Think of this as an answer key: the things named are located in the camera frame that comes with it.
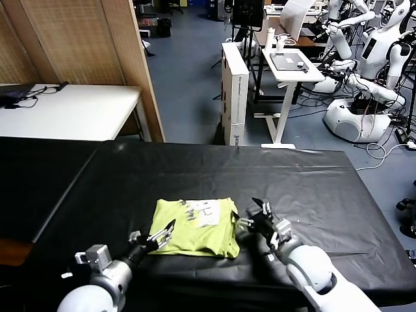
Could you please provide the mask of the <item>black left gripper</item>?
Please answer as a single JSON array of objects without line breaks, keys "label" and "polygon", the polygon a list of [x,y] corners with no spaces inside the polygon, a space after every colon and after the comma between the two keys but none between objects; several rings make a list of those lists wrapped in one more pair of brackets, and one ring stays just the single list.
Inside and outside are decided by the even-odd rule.
[{"label": "black left gripper", "polygon": [[129,234],[129,247],[125,252],[125,263],[131,270],[141,264],[143,258],[153,250],[159,250],[166,246],[174,231],[176,219],[170,221],[165,228],[152,235],[142,234],[140,230]]}]

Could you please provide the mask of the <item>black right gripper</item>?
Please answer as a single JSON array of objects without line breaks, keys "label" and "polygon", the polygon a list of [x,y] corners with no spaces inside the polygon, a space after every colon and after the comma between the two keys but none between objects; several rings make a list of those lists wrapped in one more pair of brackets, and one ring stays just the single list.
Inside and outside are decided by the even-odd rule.
[{"label": "black right gripper", "polygon": [[279,235],[274,223],[270,202],[259,198],[252,198],[252,200],[262,211],[247,211],[249,218],[240,217],[235,211],[232,211],[231,218],[235,226],[246,227],[250,233],[259,233],[267,242],[278,241]]}]

